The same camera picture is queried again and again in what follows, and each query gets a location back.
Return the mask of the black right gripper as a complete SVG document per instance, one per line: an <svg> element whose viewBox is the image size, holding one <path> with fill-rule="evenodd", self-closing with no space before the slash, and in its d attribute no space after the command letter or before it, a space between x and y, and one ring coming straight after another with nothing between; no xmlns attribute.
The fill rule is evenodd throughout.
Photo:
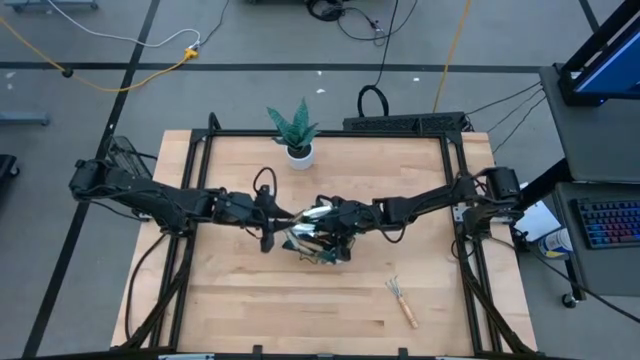
<svg viewBox="0 0 640 360"><path fill-rule="evenodd" d="M355 241L358 235L383 229L382 211L378 206L340 197L332 199L337 201L341 214L339 224L355 236Z"/></svg>

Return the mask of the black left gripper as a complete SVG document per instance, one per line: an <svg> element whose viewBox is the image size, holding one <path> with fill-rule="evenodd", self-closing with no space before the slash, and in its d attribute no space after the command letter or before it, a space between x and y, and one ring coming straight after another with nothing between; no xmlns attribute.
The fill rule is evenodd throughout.
<svg viewBox="0 0 640 360"><path fill-rule="evenodd" d="M272 250L277 232L295 225L295 215L278 205L270 185L261 185L256 190L255 198L247 193L238 193L233 204L242 211L239 215L242 224L261 230L260 251L262 253L269 253Z"/></svg>

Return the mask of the cream gardening bag green trim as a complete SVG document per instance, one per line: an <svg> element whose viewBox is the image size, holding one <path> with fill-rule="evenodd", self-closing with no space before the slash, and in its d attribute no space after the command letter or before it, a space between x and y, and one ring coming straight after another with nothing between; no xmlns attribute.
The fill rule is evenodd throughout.
<svg viewBox="0 0 640 360"><path fill-rule="evenodd" d="M282 244L284 250L297 252L300 254L301 260L307 260L312 264L337 265L351 260L351 249L355 243L355 236L339 224L341 214L338 210L337 201L324 195L318 195L315 203L311 206L332 205L333 210L313 221L302 222L299 220L299 212L295 218L295 225L299 223L308 223L315 225L313 236L296 236L291 232L291 228L286 229L285 241ZM301 248L299 239L316 239L322 242L325 250L322 252L307 252L305 248Z"/></svg>

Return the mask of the hand rake with wooden handle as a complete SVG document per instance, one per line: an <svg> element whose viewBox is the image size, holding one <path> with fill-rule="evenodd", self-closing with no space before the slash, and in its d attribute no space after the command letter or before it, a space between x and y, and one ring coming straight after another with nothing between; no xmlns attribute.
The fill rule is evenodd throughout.
<svg viewBox="0 0 640 360"><path fill-rule="evenodd" d="M409 322L410 326L413 329L418 329L419 328L419 324L418 321L416 320L415 315L413 314L409 304L407 303L407 301L404 298L402 289L399 285L398 282L398 277L394 276L392 278L390 278L388 281L385 282L386 287L389 289L389 291L395 296L402 312L404 313L407 321Z"/></svg>

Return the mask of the black perforated power unit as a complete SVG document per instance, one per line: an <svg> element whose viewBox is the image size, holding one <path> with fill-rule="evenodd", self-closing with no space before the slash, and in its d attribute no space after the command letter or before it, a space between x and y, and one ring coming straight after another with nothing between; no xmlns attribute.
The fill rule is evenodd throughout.
<svg viewBox="0 0 640 360"><path fill-rule="evenodd" d="M343 120L345 131L375 132L461 132L469 127L463 112L354 117Z"/></svg>

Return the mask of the black mesh box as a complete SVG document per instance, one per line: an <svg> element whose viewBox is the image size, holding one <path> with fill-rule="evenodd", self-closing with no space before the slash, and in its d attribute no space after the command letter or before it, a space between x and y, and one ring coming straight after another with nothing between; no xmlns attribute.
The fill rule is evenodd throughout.
<svg viewBox="0 0 640 360"><path fill-rule="evenodd" d="M139 153L127 137L112 136L107 142L106 153L113 163L127 172L142 178L152 178L144 158L153 159L153 156Z"/></svg>

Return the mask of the white paper sheet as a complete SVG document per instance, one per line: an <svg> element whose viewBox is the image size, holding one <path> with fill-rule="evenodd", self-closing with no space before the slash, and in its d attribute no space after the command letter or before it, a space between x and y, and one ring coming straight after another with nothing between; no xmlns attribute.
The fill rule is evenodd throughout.
<svg viewBox="0 0 640 360"><path fill-rule="evenodd" d="M515 223L514 228L525 234L527 242L538 239L562 228L546 204L539 200L524 211L524 215Z"/></svg>

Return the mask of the white blue yellow canister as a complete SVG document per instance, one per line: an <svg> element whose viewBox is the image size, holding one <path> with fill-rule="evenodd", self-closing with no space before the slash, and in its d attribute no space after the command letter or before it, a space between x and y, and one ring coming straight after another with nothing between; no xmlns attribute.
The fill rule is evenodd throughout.
<svg viewBox="0 0 640 360"><path fill-rule="evenodd" d="M547 258L559 258L573 252L573 245L566 228L545 235L537 244L539 252Z"/></svg>

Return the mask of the gray desk with keyboard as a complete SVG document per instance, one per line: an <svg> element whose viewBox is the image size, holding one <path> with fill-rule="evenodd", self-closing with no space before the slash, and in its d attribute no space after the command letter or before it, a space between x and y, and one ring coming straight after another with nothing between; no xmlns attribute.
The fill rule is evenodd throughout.
<svg viewBox="0 0 640 360"><path fill-rule="evenodd" d="M640 201L640 185L559 183L554 190L582 284L601 295L640 297L640 247L589 249L571 207L572 200L583 198Z"/></svg>

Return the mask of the backlit black keyboard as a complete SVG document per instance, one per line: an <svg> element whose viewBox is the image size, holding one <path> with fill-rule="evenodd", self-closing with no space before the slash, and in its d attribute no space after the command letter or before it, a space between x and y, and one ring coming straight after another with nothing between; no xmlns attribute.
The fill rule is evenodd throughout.
<svg viewBox="0 0 640 360"><path fill-rule="evenodd" d="M640 247L640 201L571 201L579 230L589 249Z"/></svg>

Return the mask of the gray desk with monitor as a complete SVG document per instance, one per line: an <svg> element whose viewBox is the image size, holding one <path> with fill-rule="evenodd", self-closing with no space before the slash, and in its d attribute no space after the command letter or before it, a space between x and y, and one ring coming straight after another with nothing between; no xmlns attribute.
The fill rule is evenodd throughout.
<svg viewBox="0 0 640 360"><path fill-rule="evenodd" d="M640 183L640 100L570 107L562 98L556 69L542 67L539 76L572 177Z"/></svg>

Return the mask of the gray floor bar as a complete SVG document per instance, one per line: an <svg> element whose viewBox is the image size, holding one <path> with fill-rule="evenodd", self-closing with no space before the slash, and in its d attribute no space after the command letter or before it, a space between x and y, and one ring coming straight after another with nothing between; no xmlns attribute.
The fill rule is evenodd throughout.
<svg viewBox="0 0 640 360"><path fill-rule="evenodd" d="M0 111L0 124L38 124L48 126L50 118L46 112Z"/></svg>

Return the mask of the black chair base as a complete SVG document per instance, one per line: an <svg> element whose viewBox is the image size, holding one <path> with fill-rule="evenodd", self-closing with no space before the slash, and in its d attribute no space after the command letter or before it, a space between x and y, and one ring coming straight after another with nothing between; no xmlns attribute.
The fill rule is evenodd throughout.
<svg viewBox="0 0 640 360"><path fill-rule="evenodd" d="M0 182L14 178L19 174L17 158L14 155L0 154Z"/></svg>

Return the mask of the black monitor on stand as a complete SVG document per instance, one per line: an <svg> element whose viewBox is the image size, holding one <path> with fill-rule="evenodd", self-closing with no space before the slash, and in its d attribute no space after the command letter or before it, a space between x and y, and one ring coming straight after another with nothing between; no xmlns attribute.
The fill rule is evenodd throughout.
<svg viewBox="0 0 640 360"><path fill-rule="evenodd" d="M640 0L624 0L558 70L569 106L640 99Z"/></svg>

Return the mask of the black aluminium table frame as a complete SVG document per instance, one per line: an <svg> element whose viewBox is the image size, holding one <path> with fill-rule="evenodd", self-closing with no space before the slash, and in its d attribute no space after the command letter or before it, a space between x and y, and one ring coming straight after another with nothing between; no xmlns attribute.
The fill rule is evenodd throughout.
<svg viewBox="0 0 640 360"><path fill-rule="evenodd" d="M493 163L484 133L326 131L315 161L295 171L269 130L176 130L164 134L158 181L248 192L262 167L277 174L279 204L311 205L318 194L367 202L411 197L466 167ZM316 265L275 246L264 254L242 230L203 225L188 283L170 301L159 347L217 359L345 360L510 356L450 252L449 210L410 225L397 244L360 237L348 263ZM397 276L418 321L413 329L385 282Z"/></svg>

